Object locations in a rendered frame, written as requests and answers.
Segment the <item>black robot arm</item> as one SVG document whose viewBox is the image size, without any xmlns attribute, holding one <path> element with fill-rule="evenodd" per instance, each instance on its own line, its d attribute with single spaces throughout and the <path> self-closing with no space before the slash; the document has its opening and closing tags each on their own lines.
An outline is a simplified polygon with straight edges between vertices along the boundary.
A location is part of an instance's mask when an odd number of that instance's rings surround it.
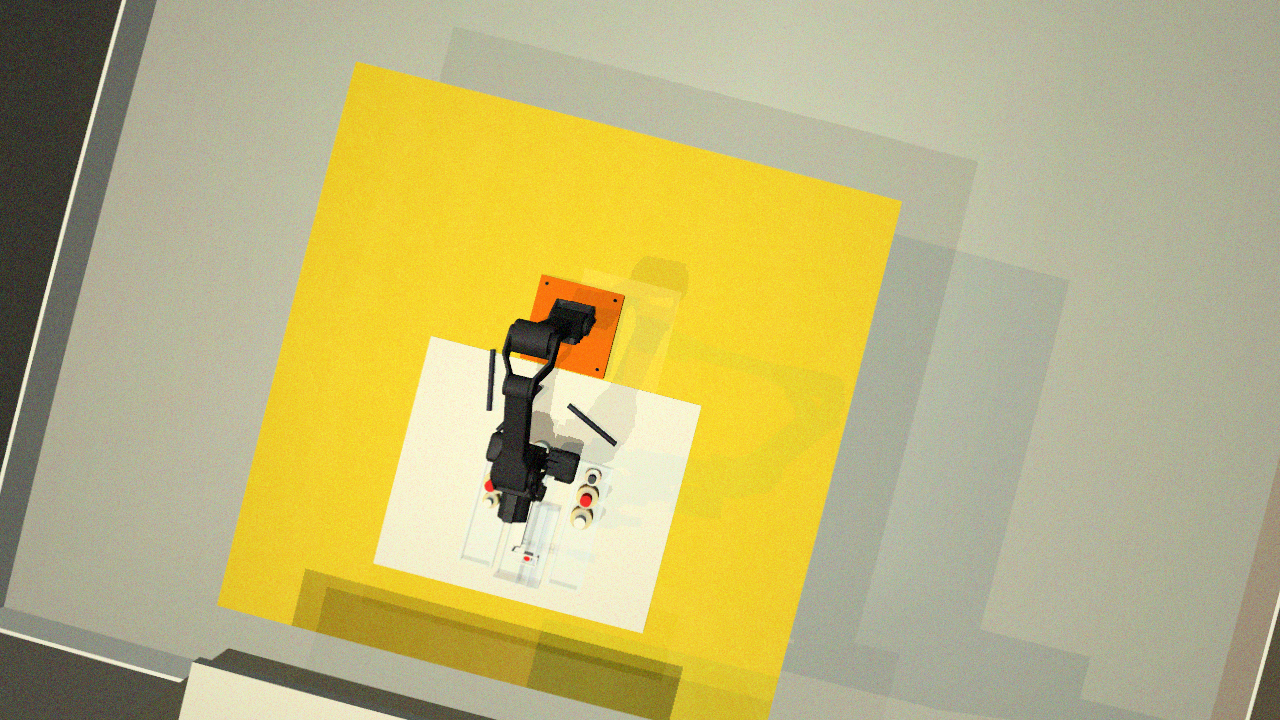
<svg viewBox="0 0 1280 720">
<path fill-rule="evenodd" d="M 526 523 L 530 503 L 541 502 L 547 493 L 547 486 L 541 483 L 547 471 L 538 473 L 541 461 L 535 454 L 536 447 L 529 445 L 532 400 L 539 383 L 556 366 L 561 342 L 579 345 L 596 322 L 594 314 L 594 306 L 556 299 L 547 320 L 518 318 L 509 325 L 502 348 L 506 365 L 502 448 L 490 469 L 492 488 L 502 492 L 497 518 L 503 523 Z M 516 375 L 509 363 L 511 352 L 547 359 L 548 363 L 532 378 Z"/>
</svg>

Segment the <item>dark grey rod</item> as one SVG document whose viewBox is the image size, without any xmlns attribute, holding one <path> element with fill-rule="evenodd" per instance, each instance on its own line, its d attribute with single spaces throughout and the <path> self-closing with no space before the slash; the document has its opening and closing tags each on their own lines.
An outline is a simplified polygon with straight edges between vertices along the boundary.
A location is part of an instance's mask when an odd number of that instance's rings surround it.
<svg viewBox="0 0 1280 720">
<path fill-rule="evenodd" d="M 604 439 L 607 439 L 611 445 L 613 445 L 613 446 L 617 445 L 617 442 L 614 439 L 612 439 L 611 436 L 605 434 L 604 430 L 602 430 L 599 427 L 596 427 L 596 424 L 594 424 L 590 419 L 588 419 L 588 416 L 585 416 L 582 413 L 580 413 L 579 409 L 573 407 L 573 405 L 570 404 L 567 407 L 576 416 L 579 416 L 582 421 L 585 421 L 588 424 L 588 427 L 591 427 L 593 430 L 596 430 L 596 433 L 599 436 L 602 436 Z"/>
<path fill-rule="evenodd" d="M 538 395 L 538 393 L 539 393 L 540 391 L 541 391 L 541 386 L 538 386 L 538 392 L 536 392 L 536 395 Z M 536 395 L 535 395 L 535 396 L 536 396 Z M 502 429 L 503 429 L 503 421 L 500 423 L 500 425 L 499 425 L 499 427 L 497 427 L 497 430 L 499 430 L 499 432 L 500 432 Z"/>
<path fill-rule="evenodd" d="M 495 364 L 495 348 L 490 348 L 489 373 L 488 373 L 488 388 L 486 388 L 486 411 L 492 411 L 494 364 Z"/>
</svg>

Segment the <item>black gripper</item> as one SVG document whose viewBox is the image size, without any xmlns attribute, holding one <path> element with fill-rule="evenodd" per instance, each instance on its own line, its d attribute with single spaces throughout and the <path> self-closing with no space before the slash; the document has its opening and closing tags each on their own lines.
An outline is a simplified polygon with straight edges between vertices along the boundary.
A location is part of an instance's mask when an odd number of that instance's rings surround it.
<svg viewBox="0 0 1280 720">
<path fill-rule="evenodd" d="M 503 433 L 499 430 L 492 434 L 485 455 L 488 462 L 493 462 L 498 454 L 500 454 L 502 434 Z M 547 475 L 554 477 L 554 480 L 559 480 L 566 484 L 573 483 L 580 461 L 579 454 L 556 447 L 550 447 L 549 454 L 547 454 L 547 448 L 538 445 L 531 446 L 536 447 L 535 454 L 538 454 L 541 461 L 541 468 L 538 473 L 545 470 Z"/>
</svg>

